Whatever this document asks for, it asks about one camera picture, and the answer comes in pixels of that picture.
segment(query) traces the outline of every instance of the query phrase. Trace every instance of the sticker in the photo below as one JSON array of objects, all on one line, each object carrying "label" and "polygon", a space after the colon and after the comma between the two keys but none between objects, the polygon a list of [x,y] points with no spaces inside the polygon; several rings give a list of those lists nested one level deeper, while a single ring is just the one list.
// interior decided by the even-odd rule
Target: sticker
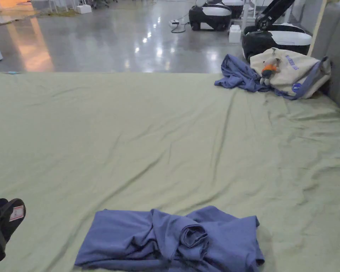
[{"label": "sticker", "polygon": [[10,215],[9,222],[12,222],[16,219],[24,217],[24,206],[14,207],[13,213]]},{"label": "sticker", "polygon": [[297,93],[298,90],[301,88],[302,84],[301,83],[295,83],[294,85],[292,85],[292,91]]}]

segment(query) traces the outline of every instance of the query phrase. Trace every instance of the blue fabric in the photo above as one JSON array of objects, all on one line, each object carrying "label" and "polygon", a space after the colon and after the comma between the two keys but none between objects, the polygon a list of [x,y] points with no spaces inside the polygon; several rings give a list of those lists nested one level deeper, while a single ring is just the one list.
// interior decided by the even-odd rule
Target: blue fabric
[{"label": "blue fabric", "polygon": [[248,63],[227,54],[221,63],[221,73],[224,78],[215,81],[215,86],[223,86],[224,88],[239,87],[249,92],[268,92],[274,91],[271,86],[260,84],[260,75],[251,69]]},{"label": "blue fabric", "polygon": [[256,216],[213,206],[187,216],[159,210],[96,213],[75,265],[124,271],[253,272],[264,263]]}]

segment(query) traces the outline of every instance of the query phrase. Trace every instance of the stuffed toy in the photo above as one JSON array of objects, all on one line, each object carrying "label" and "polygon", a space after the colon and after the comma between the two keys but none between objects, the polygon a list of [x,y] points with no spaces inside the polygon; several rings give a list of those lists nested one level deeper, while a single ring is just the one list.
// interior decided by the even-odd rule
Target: stuffed toy
[{"label": "stuffed toy", "polygon": [[270,77],[274,73],[279,72],[278,67],[279,59],[275,57],[275,53],[273,51],[272,58],[267,59],[263,62],[264,68],[262,70],[262,78],[260,80],[260,84],[264,84],[266,86],[270,85]]}]

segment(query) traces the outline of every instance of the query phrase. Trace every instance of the white box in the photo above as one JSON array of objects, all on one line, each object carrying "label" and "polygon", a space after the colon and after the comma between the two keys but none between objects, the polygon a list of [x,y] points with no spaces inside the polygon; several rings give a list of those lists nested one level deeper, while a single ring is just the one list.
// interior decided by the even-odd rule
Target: white box
[{"label": "white box", "polygon": [[239,25],[232,25],[229,29],[229,42],[232,44],[240,43],[241,30]]},{"label": "white box", "polygon": [[80,14],[92,12],[92,8],[91,8],[90,5],[81,5],[81,6],[77,6],[76,10],[77,10],[77,12],[80,13]]}]

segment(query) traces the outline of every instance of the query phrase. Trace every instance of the folded blue clothing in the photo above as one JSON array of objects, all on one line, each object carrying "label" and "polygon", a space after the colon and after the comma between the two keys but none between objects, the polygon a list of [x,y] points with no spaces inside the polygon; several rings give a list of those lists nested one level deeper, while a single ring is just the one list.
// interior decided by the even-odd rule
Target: folded blue clothing
[{"label": "folded blue clothing", "polygon": [[96,213],[75,265],[123,271],[253,272],[264,263],[256,216],[213,206],[186,216],[159,210]]}]

